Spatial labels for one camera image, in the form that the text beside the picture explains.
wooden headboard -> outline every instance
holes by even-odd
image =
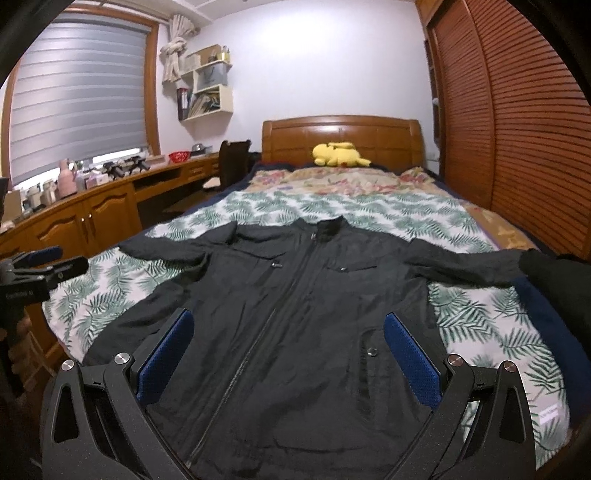
[[[417,120],[362,115],[267,120],[262,124],[262,161],[301,167],[313,161],[316,145],[328,142],[352,142],[363,158],[394,172],[423,165]]]

louvered wardrobe door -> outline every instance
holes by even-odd
[[[446,116],[445,181],[489,207],[494,169],[494,118],[488,74],[475,25],[455,0],[430,27],[437,41]]]
[[[492,209],[558,252],[589,253],[591,110],[535,27],[506,0],[466,0],[496,125]]]

desk items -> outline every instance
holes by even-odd
[[[146,158],[145,163],[150,168],[160,168],[168,165],[168,158],[166,155],[151,155]]]
[[[47,180],[43,184],[43,192],[41,193],[41,203],[46,207],[53,205],[57,201],[57,186],[53,180]]]
[[[4,199],[4,215],[2,223],[10,222],[22,214],[21,192],[12,190],[6,194]]]
[[[191,154],[191,152],[189,152],[188,150],[183,150],[183,151],[169,153],[168,157],[170,158],[170,161],[172,163],[183,163],[189,159],[190,154]]]
[[[194,144],[193,148],[191,148],[191,158],[193,157],[200,157],[201,155],[207,155],[213,152],[213,147],[210,145],[206,147],[202,143]]]
[[[57,178],[57,191],[64,199],[77,192],[74,172],[68,168],[68,159],[60,160],[60,174]]]
[[[226,45],[222,47],[222,51],[217,54],[217,60],[223,60],[230,63],[230,50]]]
[[[41,190],[39,189],[39,185],[35,185],[27,190],[27,200],[33,211],[41,207]]]

drawer handle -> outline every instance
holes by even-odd
[[[86,243],[88,243],[88,230],[86,229],[86,224],[84,223],[84,217],[82,217],[80,221],[82,222],[82,230],[84,230],[84,238]]]
[[[96,236],[95,219],[92,218],[92,213],[88,215],[88,220],[90,222],[90,228],[92,228],[92,234]]]

black chair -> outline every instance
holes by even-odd
[[[248,149],[250,147],[250,140],[232,143],[224,140],[222,142],[218,157],[222,190],[241,181],[248,175]]]

